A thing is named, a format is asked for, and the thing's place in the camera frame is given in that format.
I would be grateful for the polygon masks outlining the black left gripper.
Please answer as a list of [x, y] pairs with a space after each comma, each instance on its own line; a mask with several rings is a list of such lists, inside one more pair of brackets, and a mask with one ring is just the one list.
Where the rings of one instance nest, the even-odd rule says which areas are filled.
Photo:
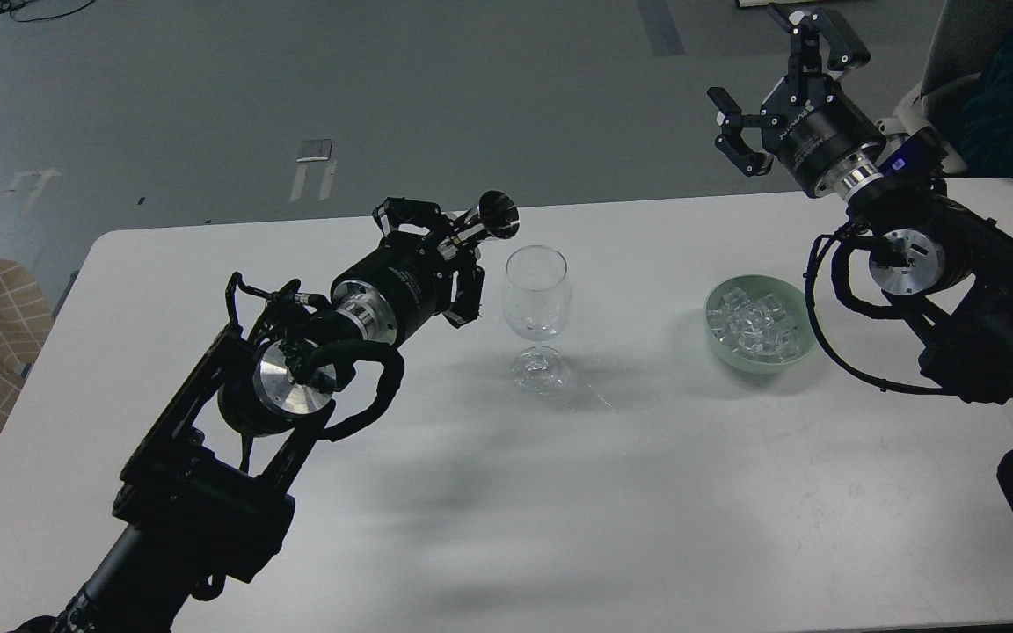
[[[437, 203], [386, 197], [371, 212], [382, 239], [369, 255], [332, 283], [331, 301], [357, 321], [362, 339], [399, 347], [430, 317], [451, 327], [478, 320], [484, 289], [479, 249], [458, 250], [455, 219]], [[398, 231], [403, 225], [426, 234]]]

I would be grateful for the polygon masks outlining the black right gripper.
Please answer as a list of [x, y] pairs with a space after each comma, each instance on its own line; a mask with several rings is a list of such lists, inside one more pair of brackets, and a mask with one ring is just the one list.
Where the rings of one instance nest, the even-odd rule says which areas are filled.
[[[774, 156], [805, 196], [825, 196], [831, 192], [825, 178], [836, 164], [852, 155], [876, 159], [885, 147], [884, 134], [839, 83], [868, 64], [871, 52], [839, 11], [771, 3], [767, 12], [791, 37], [788, 71], [765, 98], [764, 113], [744, 113], [723, 87], [707, 89], [720, 128], [715, 147], [745, 177], [768, 175]], [[747, 129], [762, 129], [764, 151], [749, 147]]]

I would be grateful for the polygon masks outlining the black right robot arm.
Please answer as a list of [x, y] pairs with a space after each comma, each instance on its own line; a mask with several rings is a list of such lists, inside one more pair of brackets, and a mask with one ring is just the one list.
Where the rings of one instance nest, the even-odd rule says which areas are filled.
[[[807, 197], [837, 195], [839, 229], [820, 234], [805, 265], [805, 317], [823, 352], [883, 392], [1013, 400], [1013, 237], [946, 193], [944, 138], [932, 126], [898, 142], [842, 89], [841, 76], [870, 52], [839, 11], [768, 14], [788, 35], [787, 69], [759, 112], [745, 113], [711, 87], [716, 148], [748, 177], [781, 164]], [[851, 366], [821, 329], [815, 288], [829, 263], [835, 299], [879, 321], [901, 321], [923, 345], [929, 386], [898, 383]]]

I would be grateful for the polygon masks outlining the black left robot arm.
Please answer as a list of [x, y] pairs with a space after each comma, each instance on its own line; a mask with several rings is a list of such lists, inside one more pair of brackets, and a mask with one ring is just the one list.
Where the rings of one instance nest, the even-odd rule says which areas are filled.
[[399, 348], [431, 317], [478, 317], [479, 247], [520, 227], [499, 191], [461, 213], [386, 197], [371, 216], [376, 247], [326, 294], [229, 276], [228, 321], [120, 470], [123, 533], [59, 614], [18, 632], [169, 632], [187, 601], [253, 581], [281, 552], [315, 445], [383, 416], [404, 378]]

